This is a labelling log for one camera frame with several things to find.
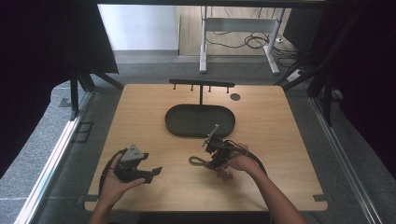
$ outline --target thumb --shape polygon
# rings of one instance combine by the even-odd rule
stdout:
[[[125,186],[125,188],[127,188],[127,189],[132,189],[132,188],[136,188],[136,187],[138,187],[138,186],[144,184],[145,182],[146,182],[146,179],[145,179],[145,178],[139,178],[139,179],[136,179],[136,180],[131,181],[131,182],[129,182],[129,183],[125,183],[124,186]]]

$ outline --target metal bar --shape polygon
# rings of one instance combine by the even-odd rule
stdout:
[[[74,70],[70,73],[70,101],[72,106],[72,113],[70,120],[74,120],[78,116],[78,74]]]
[[[95,73],[99,78],[103,79],[104,81],[110,83],[111,85],[113,85],[114,87],[123,90],[124,85],[120,82],[118,82],[116,79],[108,76],[105,73]]]
[[[274,44],[276,41],[276,36],[277,36],[277,33],[279,32],[280,25],[282,24],[282,18],[283,18],[284,14],[285,14],[285,8],[281,8],[279,13],[277,14],[277,17],[276,17],[276,22],[274,24],[274,29],[271,34],[270,43],[268,43],[268,51],[269,52],[271,52],[274,47]]]
[[[199,86],[199,105],[203,103],[204,100],[204,85]]]
[[[201,51],[199,58],[199,71],[206,72],[206,23],[207,23],[207,6],[204,6],[204,15],[202,15],[202,37],[201,37]]]
[[[204,81],[192,79],[169,79],[169,83],[176,85],[204,85],[204,86],[217,86],[217,87],[234,87],[233,82],[218,82],[218,81]]]
[[[80,67],[78,68],[78,81],[84,91],[93,91],[95,89],[91,75],[83,72]]]
[[[90,99],[91,94],[86,93],[81,99],[81,110],[85,108],[88,100]],[[53,178],[56,169],[58,168],[58,164],[65,152],[66,147],[68,146],[73,132],[77,128],[79,121],[82,117],[80,113],[74,120],[69,120],[64,127],[64,131],[61,134],[58,142],[55,145],[55,148],[52,150],[52,153],[47,160],[46,165],[43,168],[40,176],[38,177],[35,185],[33,186],[32,191],[29,194],[29,197],[26,199],[23,208],[20,211],[15,223],[30,223],[35,215],[35,212],[40,205],[44,194],[47,188],[50,185],[50,181]]]
[[[327,75],[326,85],[324,86],[323,118],[329,126],[332,126],[330,113],[332,109],[332,75]]]
[[[361,183],[352,164],[350,163],[347,154],[345,153],[340,141],[337,138],[337,135],[334,132],[334,129],[332,128],[332,126],[329,126],[327,121],[321,116],[322,111],[320,103],[317,99],[312,97],[310,97],[309,100],[311,105],[314,107],[320,125],[322,126],[326,136],[329,139],[335,157],[337,158],[338,163],[344,171],[346,179],[349,182],[349,186],[352,188],[352,191],[354,192],[355,197],[361,206],[361,210],[363,211],[370,224],[381,224],[382,221],[378,213],[376,212],[375,205],[371,200],[370,196],[368,195],[367,190]]]

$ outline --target white desk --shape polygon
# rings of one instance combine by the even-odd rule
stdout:
[[[272,19],[233,19],[233,18],[208,18],[207,6],[204,7],[204,15],[202,20],[202,42],[200,50],[199,70],[201,73],[206,72],[206,32],[222,31],[222,32],[254,32],[254,33],[271,33],[271,39],[268,46],[264,46],[265,56],[271,66],[274,75],[279,74],[272,49],[276,41],[285,8],[279,10],[275,20]]]

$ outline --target black curtain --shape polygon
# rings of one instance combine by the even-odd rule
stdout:
[[[55,86],[73,71],[118,69],[97,5],[3,0],[0,8],[3,176],[41,120]]]
[[[396,178],[395,15],[395,1],[370,0],[332,68],[341,109]]]

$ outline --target aluminum rail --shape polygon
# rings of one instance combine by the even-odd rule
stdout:
[[[359,180],[358,175],[356,174],[352,164],[347,157],[347,154],[344,151],[340,141],[337,138],[337,135],[334,132],[332,126],[329,126],[326,120],[322,116],[322,109],[318,99],[310,97],[311,105],[315,109],[315,113],[318,117],[320,125],[325,131],[326,136],[329,139],[330,144],[332,145],[332,150],[337,158],[341,168],[344,171],[347,181],[349,182],[349,186],[352,188],[353,193],[355,194],[358,203],[361,206],[361,210],[367,218],[368,223],[370,224],[382,224],[381,218],[376,212],[375,205],[371,200],[370,196],[367,193],[366,188],[363,186],[361,181]]]
[[[81,113],[74,120],[69,120],[64,127],[64,131],[61,134],[58,142],[55,145],[55,148],[52,150],[52,153],[49,155],[49,159],[47,160],[46,165],[44,166],[40,176],[38,177],[35,185],[33,186],[32,191],[26,199],[25,204],[23,205],[20,214],[14,223],[22,224],[22,223],[30,223],[35,216],[35,212],[40,205],[45,192],[50,185],[50,181],[53,178],[56,169],[58,168],[58,164],[63,157],[63,154],[71,140],[71,137],[76,130],[81,117],[84,114],[84,108],[88,103],[88,100],[91,98],[92,94],[90,92],[86,92],[79,105]]]

